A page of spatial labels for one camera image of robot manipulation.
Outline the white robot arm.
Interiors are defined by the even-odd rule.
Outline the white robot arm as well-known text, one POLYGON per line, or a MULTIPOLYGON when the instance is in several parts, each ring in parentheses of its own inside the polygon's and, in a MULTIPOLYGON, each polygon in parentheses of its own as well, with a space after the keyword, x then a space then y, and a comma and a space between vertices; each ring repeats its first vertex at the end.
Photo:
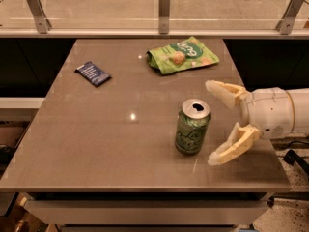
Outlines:
POLYGON ((309 133, 309 89, 257 89, 215 80, 207 90, 230 109, 239 107, 236 122, 226 142, 209 155, 208 164, 227 163, 247 152, 259 139, 279 139, 291 133, 309 133))

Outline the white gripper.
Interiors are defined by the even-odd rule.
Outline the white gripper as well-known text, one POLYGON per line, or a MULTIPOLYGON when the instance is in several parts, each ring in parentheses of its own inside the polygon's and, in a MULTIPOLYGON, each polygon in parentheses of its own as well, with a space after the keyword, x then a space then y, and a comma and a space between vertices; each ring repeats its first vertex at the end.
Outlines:
POLYGON ((208 80, 206 89, 228 108, 240 106, 242 127, 236 122, 228 139, 209 155, 208 165, 221 165, 247 152, 262 139, 283 138, 292 131, 294 108, 290 95, 280 88, 257 89, 208 80))

